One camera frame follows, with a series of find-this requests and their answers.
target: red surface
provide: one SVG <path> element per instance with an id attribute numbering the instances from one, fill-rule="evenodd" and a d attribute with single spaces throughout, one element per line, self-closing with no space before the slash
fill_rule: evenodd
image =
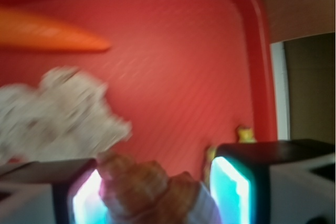
<path id="1" fill-rule="evenodd" d="M 115 149 L 200 176 L 208 144 L 236 141 L 240 124 L 276 139 L 267 26 L 259 0 L 0 0 L 110 39 L 102 54 L 1 51 L 0 84 L 36 85 L 56 66 L 109 84 L 133 137 Z"/>

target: orange carrot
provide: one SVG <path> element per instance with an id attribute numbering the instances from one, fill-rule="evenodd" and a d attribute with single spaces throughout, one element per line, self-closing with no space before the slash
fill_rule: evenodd
<path id="1" fill-rule="evenodd" d="M 64 22 L 0 7 L 0 47 L 48 51 L 105 51 L 110 43 Z"/>

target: croissant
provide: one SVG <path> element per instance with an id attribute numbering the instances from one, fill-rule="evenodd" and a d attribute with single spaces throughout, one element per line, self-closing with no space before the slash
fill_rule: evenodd
<path id="1" fill-rule="evenodd" d="M 194 206 L 200 205 L 200 200 L 201 205 L 213 208 L 210 219 L 202 219 L 202 223 L 220 223 L 213 199 L 187 172 L 169 178 L 156 161 L 137 164 L 131 157 L 112 151 L 101 153 L 97 162 L 103 178 L 99 194 L 116 223 L 191 223 Z"/>

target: small yellow figurine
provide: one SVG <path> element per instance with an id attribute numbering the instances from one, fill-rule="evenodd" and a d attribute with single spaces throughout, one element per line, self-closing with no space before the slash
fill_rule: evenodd
<path id="1" fill-rule="evenodd" d="M 203 166 L 203 182 L 205 186 L 209 189 L 210 188 L 210 170 L 211 170 L 211 163 L 216 156 L 217 148 L 214 146 L 209 146 L 205 150 L 205 160 Z"/>
<path id="2" fill-rule="evenodd" d="M 239 136 L 239 143 L 256 143 L 253 130 L 249 127 L 239 126 L 237 129 Z"/>

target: cyan light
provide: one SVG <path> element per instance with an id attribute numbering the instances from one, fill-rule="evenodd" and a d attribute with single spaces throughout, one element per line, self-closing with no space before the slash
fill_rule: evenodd
<path id="1" fill-rule="evenodd" d="M 108 209 L 99 196 L 101 177 L 95 170 L 72 199 L 75 224 L 105 224 Z"/>
<path id="2" fill-rule="evenodd" d="M 224 157 L 212 162 L 210 192 L 223 223 L 250 224 L 250 181 Z"/>

